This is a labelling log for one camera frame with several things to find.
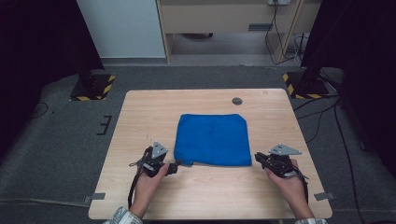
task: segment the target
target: sleeve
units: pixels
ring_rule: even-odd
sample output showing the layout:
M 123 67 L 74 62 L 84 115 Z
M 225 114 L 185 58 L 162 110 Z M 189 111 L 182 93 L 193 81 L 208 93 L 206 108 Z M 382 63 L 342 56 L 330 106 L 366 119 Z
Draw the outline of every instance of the sleeve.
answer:
M 327 224 L 327 221 L 323 218 L 307 218 L 298 220 L 295 224 Z
M 143 224 L 143 221 L 124 207 L 120 207 L 114 213 L 113 218 L 107 220 L 104 224 Z

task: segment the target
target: person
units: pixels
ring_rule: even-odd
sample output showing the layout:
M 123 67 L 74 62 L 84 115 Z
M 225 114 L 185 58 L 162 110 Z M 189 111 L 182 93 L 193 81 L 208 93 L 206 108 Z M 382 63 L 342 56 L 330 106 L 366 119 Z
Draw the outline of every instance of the person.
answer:
M 291 162 L 298 167 L 297 160 L 291 159 Z M 165 164 L 161 167 L 159 173 L 152 178 L 142 174 L 137 181 L 134 201 L 130 209 L 120 207 L 113 218 L 107 220 L 104 224 L 143 224 L 142 218 L 146 214 L 149 203 L 160 186 L 161 180 L 166 175 L 168 167 L 169 164 Z M 298 176 L 280 178 L 267 168 L 264 171 L 268 178 L 280 188 L 283 197 L 297 219 L 296 224 L 327 224 L 325 219 L 315 218 L 305 200 L 302 180 Z

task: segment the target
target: power socket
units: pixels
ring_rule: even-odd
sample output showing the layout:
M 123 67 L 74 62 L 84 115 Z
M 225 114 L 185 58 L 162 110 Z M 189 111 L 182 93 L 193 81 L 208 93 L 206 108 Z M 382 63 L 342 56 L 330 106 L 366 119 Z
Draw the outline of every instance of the power socket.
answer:
M 275 4 L 278 6 L 288 6 L 290 5 L 290 0 L 268 0 L 269 6 L 274 6 Z

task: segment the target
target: hand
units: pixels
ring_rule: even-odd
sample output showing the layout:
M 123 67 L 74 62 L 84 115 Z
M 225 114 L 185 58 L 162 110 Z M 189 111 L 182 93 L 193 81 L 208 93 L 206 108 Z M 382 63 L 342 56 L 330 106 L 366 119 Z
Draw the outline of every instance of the hand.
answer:
M 139 176 L 134 189 L 134 202 L 129 208 L 135 216 L 142 218 L 146 214 L 149 203 L 160 186 L 161 180 L 166 176 L 168 168 L 169 164 L 165 164 L 154 177 L 149 177 L 145 173 Z
M 297 160 L 291 159 L 291 163 L 298 167 Z M 280 178 L 267 168 L 264 171 L 268 178 L 280 188 L 283 197 L 297 219 L 315 217 L 306 202 L 303 181 L 299 176 Z

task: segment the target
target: blue cloth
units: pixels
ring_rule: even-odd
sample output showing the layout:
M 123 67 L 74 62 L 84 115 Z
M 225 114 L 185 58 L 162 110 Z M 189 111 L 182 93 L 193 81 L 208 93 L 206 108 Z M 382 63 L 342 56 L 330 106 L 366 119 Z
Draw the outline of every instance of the blue cloth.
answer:
M 247 123 L 237 114 L 181 115 L 174 156 L 185 165 L 250 166 Z

